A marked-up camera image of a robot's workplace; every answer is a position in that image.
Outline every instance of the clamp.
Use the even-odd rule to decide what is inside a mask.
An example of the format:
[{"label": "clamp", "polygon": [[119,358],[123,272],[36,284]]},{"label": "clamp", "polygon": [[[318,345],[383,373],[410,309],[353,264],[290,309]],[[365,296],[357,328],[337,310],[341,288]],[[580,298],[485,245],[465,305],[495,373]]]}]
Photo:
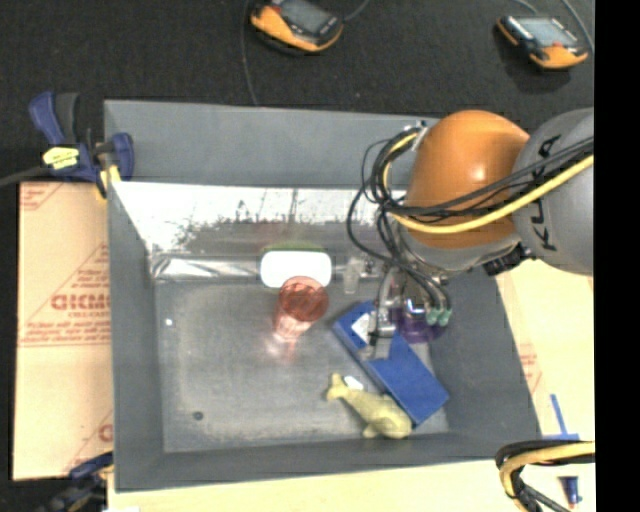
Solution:
[{"label": "clamp", "polygon": [[29,115],[36,129],[53,147],[43,155],[51,175],[65,181],[81,180],[95,183],[106,197],[107,182],[113,173],[105,173],[100,157],[111,155],[118,177],[133,176],[133,141],[127,133],[116,133],[111,140],[94,148],[79,142],[75,135],[76,93],[56,95],[45,91],[29,103]]},{"label": "clamp", "polygon": [[73,482],[34,512],[78,512],[90,502],[106,503],[104,472],[113,465],[113,452],[88,460],[69,472]]}]

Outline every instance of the blue foam block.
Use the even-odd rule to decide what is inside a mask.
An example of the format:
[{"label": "blue foam block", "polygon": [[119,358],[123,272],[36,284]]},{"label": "blue foam block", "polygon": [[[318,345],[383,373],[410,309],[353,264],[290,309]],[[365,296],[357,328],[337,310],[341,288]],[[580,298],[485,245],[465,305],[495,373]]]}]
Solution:
[{"label": "blue foam block", "polygon": [[418,426],[445,404],[449,393],[397,332],[391,340],[387,359],[367,361],[358,357],[357,352],[365,348],[367,342],[354,331],[353,324],[373,310],[371,301],[358,304],[333,324],[333,331],[371,379],[391,395],[414,426]]}]

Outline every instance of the blue marker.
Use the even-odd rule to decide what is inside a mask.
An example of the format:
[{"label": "blue marker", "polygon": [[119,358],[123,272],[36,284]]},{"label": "blue marker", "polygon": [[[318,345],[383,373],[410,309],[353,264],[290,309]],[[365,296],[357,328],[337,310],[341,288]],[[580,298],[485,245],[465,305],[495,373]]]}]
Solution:
[{"label": "blue marker", "polygon": [[567,496],[569,508],[574,509],[578,503],[582,501],[582,497],[578,494],[578,477],[577,476],[561,476],[562,488]]}]

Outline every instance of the device screen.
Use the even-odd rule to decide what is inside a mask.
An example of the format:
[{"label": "device screen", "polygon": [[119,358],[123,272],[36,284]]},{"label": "device screen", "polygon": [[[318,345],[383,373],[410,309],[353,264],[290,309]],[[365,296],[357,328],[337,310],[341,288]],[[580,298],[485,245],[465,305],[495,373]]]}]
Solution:
[{"label": "device screen", "polygon": [[554,42],[564,46],[574,46],[576,42],[551,20],[540,18],[519,18],[518,23],[535,37],[541,46],[552,46]]},{"label": "device screen", "polygon": [[280,4],[283,18],[300,25],[309,32],[318,32],[329,21],[326,11],[304,0],[285,0]]}]

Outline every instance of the purple object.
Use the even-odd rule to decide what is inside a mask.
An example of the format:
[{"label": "purple object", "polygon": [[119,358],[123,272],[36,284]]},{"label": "purple object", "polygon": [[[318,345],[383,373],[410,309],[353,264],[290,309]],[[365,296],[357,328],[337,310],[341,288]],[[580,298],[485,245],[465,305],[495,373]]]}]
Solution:
[{"label": "purple object", "polygon": [[409,344],[429,343],[440,337],[445,330],[438,324],[428,325],[422,316],[416,318],[403,313],[402,308],[392,309],[389,312],[389,317]]}]

